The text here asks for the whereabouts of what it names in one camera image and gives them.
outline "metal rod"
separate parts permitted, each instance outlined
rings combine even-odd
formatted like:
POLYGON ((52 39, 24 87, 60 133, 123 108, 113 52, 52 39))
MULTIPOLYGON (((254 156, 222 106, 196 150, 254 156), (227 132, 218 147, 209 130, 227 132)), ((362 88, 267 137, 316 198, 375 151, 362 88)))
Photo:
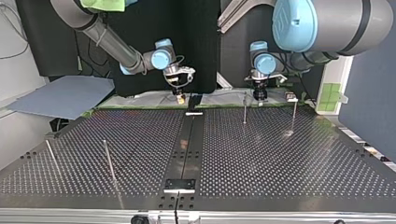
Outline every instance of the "metal rod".
POLYGON ((50 141, 46 140, 46 143, 47 143, 47 147, 49 148, 50 156, 52 157, 53 160, 56 160, 55 154, 53 154, 53 151, 52 151, 52 146, 50 145, 50 141))
POLYGON ((247 123, 247 116, 248 116, 248 94, 245 92, 245 97, 244 97, 244 124, 247 123))
POLYGON ((113 162, 111 161, 110 151, 108 150, 108 145, 107 145, 107 141, 106 140, 103 140, 103 146, 105 148, 107 161, 108 161, 108 166, 110 167, 111 176, 113 177, 113 180, 116 181, 117 180, 116 179, 116 174, 114 173, 113 162))
POLYGON ((293 110, 293 120, 296 118, 296 113, 297 113, 297 104, 298 102, 294 103, 294 110, 293 110))

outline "black backdrop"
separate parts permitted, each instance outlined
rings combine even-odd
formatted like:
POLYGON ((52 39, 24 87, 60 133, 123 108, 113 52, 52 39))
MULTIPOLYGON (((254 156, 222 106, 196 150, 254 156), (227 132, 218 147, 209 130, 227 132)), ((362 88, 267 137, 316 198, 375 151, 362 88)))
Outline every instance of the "black backdrop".
MULTIPOLYGON (((154 50, 154 43, 170 38, 184 64, 197 71, 186 91, 210 93, 216 88, 219 0, 141 0, 124 13, 110 13, 109 24, 140 52, 154 50)), ((119 64, 110 63, 118 95, 169 89, 161 71, 146 76, 124 76, 119 64)))

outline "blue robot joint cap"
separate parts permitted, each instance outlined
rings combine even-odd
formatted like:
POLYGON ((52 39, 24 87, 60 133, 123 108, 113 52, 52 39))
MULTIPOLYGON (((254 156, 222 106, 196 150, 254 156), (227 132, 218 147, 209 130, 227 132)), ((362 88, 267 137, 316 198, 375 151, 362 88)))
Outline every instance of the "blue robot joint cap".
POLYGON ((276 70, 276 58, 271 54, 260 54, 254 59, 254 67, 265 75, 270 75, 276 70))
POLYGON ((172 41, 170 39, 168 39, 168 38, 159 40, 159 41, 157 41, 155 43, 155 48, 156 49, 159 49, 159 48, 162 48, 162 47, 168 47, 168 46, 173 46, 172 45, 172 41))
POLYGON ((268 43, 265 41, 256 41, 251 43, 250 52, 260 50, 260 49, 268 49, 268 43))
POLYGON ((171 63, 171 57, 167 50, 157 49, 151 56, 151 63, 156 69, 163 70, 171 63))

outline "metal bracket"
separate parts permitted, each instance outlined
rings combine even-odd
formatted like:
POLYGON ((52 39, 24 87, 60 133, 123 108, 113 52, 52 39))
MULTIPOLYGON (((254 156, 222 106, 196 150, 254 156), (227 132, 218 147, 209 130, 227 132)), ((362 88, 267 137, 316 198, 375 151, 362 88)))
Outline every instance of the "metal bracket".
POLYGON ((168 179, 166 180, 164 193, 194 193, 194 179, 168 179))
POLYGON ((217 80, 218 84, 224 89, 224 90, 232 90, 233 85, 230 84, 219 72, 217 74, 217 80))
POLYGON ((225 34, 237 21, 239 21, 252 8, 259 5, 274 7, 276 0, 233 0, 224 10, 218 20, 218 26, 225 34))
POLYGON ((349 101, 349 98, 347 98, 347 96, 345 96, 343 93, 340 93, 339 102, 346 105, 348 103, 348 101, 349 101))

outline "white wall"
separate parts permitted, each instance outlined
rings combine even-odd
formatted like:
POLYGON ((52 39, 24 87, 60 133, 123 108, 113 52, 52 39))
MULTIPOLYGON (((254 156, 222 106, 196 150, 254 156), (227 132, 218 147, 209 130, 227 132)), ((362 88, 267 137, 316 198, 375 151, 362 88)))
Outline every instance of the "white wall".
MULTIPOLYGON (((14 0, 0 2, 17 9, 14 0)), ((19 27, 13 14, 8 10, 6 13, 19 27)), ((19 53, 25 46, 26 42, 15 33, 0 12, 0 58, 19 53)), ((44 134, 50 131, 50 118, 13 113, 4 108, 16 98, 43 85, 45 80, 38 74, 30 49, 21 56, 0 60, 0 169, 39 145, 44 140, 44 134)))

